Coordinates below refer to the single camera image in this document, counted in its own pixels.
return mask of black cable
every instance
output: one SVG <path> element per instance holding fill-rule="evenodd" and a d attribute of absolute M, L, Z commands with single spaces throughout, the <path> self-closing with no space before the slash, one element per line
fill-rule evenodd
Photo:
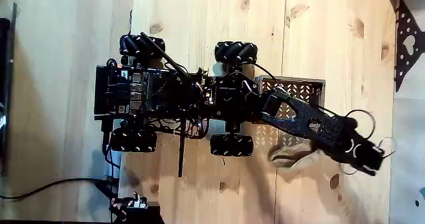
<path fill-rule="evenodd" d="M 61 183 L 66 183 L 66 182 L 73 182 L 73 181 L 90 181 L 90 182 L 96 182 L 96 181 L 105 181 L 105 180 L 103 180 L 103 179 L 97 179 L 97 178 L 89 178 L 89 177 L 79 177 L 79 178 L 62 179 L 62 180 L 59 180 L 59 181 L 54 181 L 54 182 L 52 182 L 50 184 L 44 185 L 44 186 L 42 186 L 40 188 L 37 188 L 34 191 L 30 191 L 30 192 L 28 192 L 26 194 L 22 194 L 22 195 L 19 195 L 19 196 L 7 197 L 7 196 L 0 195 L 0 199 L 8 199 L 8 200 L 12 200 L 12 199 L 24 199 L 26 197 L 29 197 L 29 196 L 31 196 L 33 194 L 36 194 L 36 193 L 44 190 L 46 188 L 52 187 L 54 185 L 58 185 L 58 184 L 61 184 Z"/>
<path fill-rule="evenodd" d="M 120 169 L 121 167 L 118 165 L 118 164 L 115 164 L 113 161 L 111 161 L 111 160 L 109 160 L 108 159 L 108 153 L 111 151 L 111 145 L 109 145 L 108 146 L 108 149 L 107 149 L 107 151 L 106 151 L 106 154 L 105 154 L 105 161 L 107 162 L 107 163 L 109 163 L 110 165 L 112 165 L 112 166 L 114 166 L 114 167 L 116 167 L 116 168 L 118 168 L 118 169 Z"/>
<path fill-rule="evenodd" d="M 270 76 L 274 80 L 274 82 L 276 82 L 276 84 L 278 84 L 280 86 L 280 88 L 285 90 L 284 85 L 279 83 L 278 80 L 273 76 L 272 73 L 268 72 L 265 68 L 261 67 L 259 64 L 254 63 L 253 65 L 255 65 L 258 68 L 260 68 L 261 70 L 263 70 L 268 76 Z"/>
<path fill-rule="evenodd" d="M 371 117 L 372 122 L 373 122 L 373 127 L 372 127 L 371 134 L 369 134 L 369 136 L 367 136 L 367 138 L 366 138 L 368 140 L 369 138 L 372 137 L 373 133 L 375 132 L 377 121 L 375 120 L 375 117 L 370 112 L 367 112 L 366 110 L 352 110 L 352 111 L 348 112 L 348 114 L 345 115 L 345 117 L 348 117 L 348 115 L 350 115 L 354 112 L 364 112 L 365 114 L 369 115 L 369 117 Z"/>
<path fill-rule="evenodd" d="M 318 109 L 324 110 L 324 111 L 326 111 L 326 112 L 329 112 L 329 113 L 331 113 L 331 114 L 333 114 L 333 115 L 338 116 L 338 114 L 334 113 L 333 111 L 328 110 L 327 108 L 325 108 L 325 107 L 323 107 L 323 106 L 320 106 L 320 105 L 317 105 L 317 104 L 312 104 L 312 103 L 309 103 L 309 104 L 310 104 L 311 106 L 313 106 L 313 107 L 316 107 L 316 108 L 318 108 Z"/>
<path fill-rule="evenodd" d="M 274 82 L 276 82 L 276 84 L 278 84 L 280 86 L 280 88 L 282 88 L 285 91 L 285 88 L 284 88 L 283 84 L 279 83 L 278 80 L 273 76 L 273 74 L 271 74 L 270 72 L 268 72 L 265 68 L 261 67 L 259 64 L 254 63 L 253 65 L 255 65 L 258 68 L 260 68 L 261 70 L 263 70 L 268 76 L 270 76 L 274 80 Z M 327 108 L 324 108 L 324 107 L 322 107 L 320 105 L 311 104 L 311 103 L 310 103 L 310 105 L 312 105 L 312 106 L 314 106 L 316 108 L 320 108 L 320 109 L 322 109 L 324 111 L 328 111 L 329 113 L 331 113 L 333 115 L 337 115 L 336 113 L 334 113 L 334 112 L 332 112 L 332 111 L 328 110 Z"/>
<path fill-rule="evenodd" d="M 168 64 L 170 64 L 170 63 L 169 62 L 165 62 L 164 63 L 165 68 L 168 68 L 169 70 L 175 70 L 173 67 L 168 66 Z M 186 73 L 189 73 L 189 71 L 187 70 L 187 68 L 184 67 L 183 65 L 177 64 L 177 66 L 179 66 L 180 68 L 184 69 L 186 71 Z"/>

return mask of wire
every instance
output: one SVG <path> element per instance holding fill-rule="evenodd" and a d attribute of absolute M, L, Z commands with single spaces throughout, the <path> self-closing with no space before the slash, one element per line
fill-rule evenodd
<path fill-rule="evenodd" d="M 168 66 L 168 64 L 170 64 L 170 63 L 169 62 L 165 62 L 164 63 L 165 68 L 168 68 L 169 70 L 175 70 L 173 67 Z M 183 65 L 177 64 L 177 66 L 180 67 L 180 68 L 182 68 L 182 69 L 184 69 L 186 71 L 186 73 L 189 73 L 189 71 L 187 70 L 187 68 L 184 67 Z"/>
<path fill-rule="evenodd" d="M 109 146 L 108 146 L 108 149 L 106 150 L 106 153 L 105 153 L 105 161 L 106 161 L 107 163 L 111 164 L 112 166 L 114 166 L 114 167 L 116 167 L 116 168 L 120 169 L 121 167 L 120 167 L 118 164 L 115 164 L 112 160 L 109 160 L 109 159 L 108 159 L 108 153 L 109 153 L 110 151 L 111 151 L 111 145 L 109 145 Z"/>
<path fill-rule="evenodd" d="M 50 184 L 44 185 L 44 186 L 42 186 L 40 188 L 37 188 L 34 191 L 30 191 L 30 192 L 28 192 L 26 194 L 22 194 L 22 195 L 19 195 L 19 196 L 7 197 L 7 196 L 0 195 L 0 199 L 9 199 L 9 200 L 12 200 L 12 199 L 24 199 L 26 197 L 29 197 L 29 196 L 31 196 L 33 194 L 36 194 L 36 193 L 44 190 L 46 188 L 52 187 L 54 185 L 58 185 L 58 184 L 61 184 L 61 183 L 66 183 L 66 182 L 74 182 L 74 181 L 96 182 L 96 181 L 105 181 L 105 180 L 103 180 L 103 179 L 97 179 L 97 178 L 89 178 L 89 177 L 79 177 L 79 178 L 62 179 L 62 180 L 59 180 L 59 181 L 54 181 L 54 182 L 52 182 Z"/>
<path fill-rule="evenodd" d="M 339 169 L 345 174 L 345 175 L 354 175 L 358 172 L 358 170 L 354 170 L 352 173 L 347 173 L 344 169 L 343 169 L 343 164 L 339 163 Z"/>
<path fill-rule="evenodd" d="M 133 9 L 130 11 L 130 16 L 128 19 L 128 23 L 129 23 L 129 31 L 128 31 L 128 35 L 131 34 L 131 22 L 133 21 Z"/>
<path fill-rule="evenodd" d="M 331 113 L 331 114 L 333 114 L 333 115 L 338 116 L 338 114 L 334 113 L 333 111 L 328 110 L 328 109 L 327 109 L 327 108 L 325 108 L 325 107 L 322 107 L 322 106 L 317 105 L 317 104 L 312 104 L 312 103 L 309 103 L 309 104 L 310 104 L 311 106 L 313 106 L 313 107 L 316 107 L 316 108 L 318 108 L 318 109 L 324 110 L 324 111 L 326 111 L 326 112 L 329 112 L 329 113 Z"/>
<path fill-rule="evenodd" d="M 371 117 L 372 122 L 373 122 L 373 127 L 372 127 L 371 134 L 369 134 L 369 136 L 367 136 L 367 138 L 366 138 L 368 140 L 369 138 L 372 137 L 373 133 L 375 132 L 377 121 L 375 120 L 375 117 L 370 112 L 367 112 L 366 110 L 352 110 L 352 111 L 348 112 L 348 114 L 345 115 L 345 117 L 348 117 L 348 115 L 350 115 L 350 114 L 352 114 L 354 112 L 363 112 L 363 113 L 369 115 L 369 117 Z"/>
<path fill-rule="evenodd" d="M 278 84 L 280 86 L 280 88 L 282 88 L 283 90 L 285 90 L 284 85 L 279 83 L 278 80 L 273 76 L 272 73 L 268 72 L 265 68 L 261 67 L 259 64 L 253 63 L 253 65 L 257 66 L 258 68 L 260 68 L 261 70 L 263 70 L 268 76 L 272 77 L 272 79 L 274 80 L 274 82 L 276 82 L 276 84 Z"/>

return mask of metal plate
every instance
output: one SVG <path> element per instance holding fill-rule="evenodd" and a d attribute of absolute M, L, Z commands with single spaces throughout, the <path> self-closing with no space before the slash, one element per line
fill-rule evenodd
<path fill-rule="evenodd" d="M 300 100 L 323 106 L 325 104 L 325 81 L 316 79 L 302 79 L 277 76 L 276 79 L 282 84 L 285 90 Z M 259 84 L 259 91 L 264 92 L 271 90 L 278 84 L 269 76 L 259 76 L 256 78 Z M 279 108 L 276 114 L 277 118 L 291 119 L 296 117 L 296 113 L 285 103 Z M 279 146 L 294 146 L 304 141 L 303 138 L 298 138 L 293 135 L 279 131 L 278 143 Z"/>

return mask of wooden board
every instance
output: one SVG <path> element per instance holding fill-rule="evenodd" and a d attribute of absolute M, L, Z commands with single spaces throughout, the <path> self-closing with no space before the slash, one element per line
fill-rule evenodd
<path fill-rule="evenodd" d="M 100 123 L 93 119 L 96 65 L 119 58 L 133 0 L 1 0 L 19 5 L 8 176 L 1 195 L 68 177 L 105 178 Z M 0 202 L 1 219 L 105 221 L 108 199 L 91 183 L 51 187 Z"/>
<path fill-rule="evenodd" d="M 168 54 L 189 70 L 209 68 L 210 75 L 220 74 L 217 41 L 256 43 L 258 63 L 271 73 L 326 80 L 327 108 L 370 110 L 373 141 L 391 136 L 395 18 L 388 0 L 134 0 L 132 32 L 140 31 L 165 39 Z M 267 161 L 276 129 L 244 131 L 254 136 L 252 157 L 225 158 L 225 166 L 209 154 L 208 140 L 187 140 L 182 178 L 172 135 L 159 138 L 154 154 L 124 155 L 120 195 L 138 191 L 159 202 L 166 223 L 388 222 L 389 159 L 377 177 L 343 176 L 325 156 L 288 173 Z M 331 189 L 336 173 L 339 187 Z"/>

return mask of mounting hole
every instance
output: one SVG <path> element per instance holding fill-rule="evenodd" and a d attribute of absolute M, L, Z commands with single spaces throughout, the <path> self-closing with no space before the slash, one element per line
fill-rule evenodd
<path fill-rule="evenodd" d="M 335 189 L 339 186 L 339 174 L 335 174 L 331 178 L 331 181 L 329 181 L 329 185 L 330 185 L 331 189 Z"/>
<path fill-rule="evenodd" d="M 320 121 L 317 119 L 311 119 L 308 122 L 308 127 L 315 133 L 317 133 L 319 131 L 320 128 Z"/>

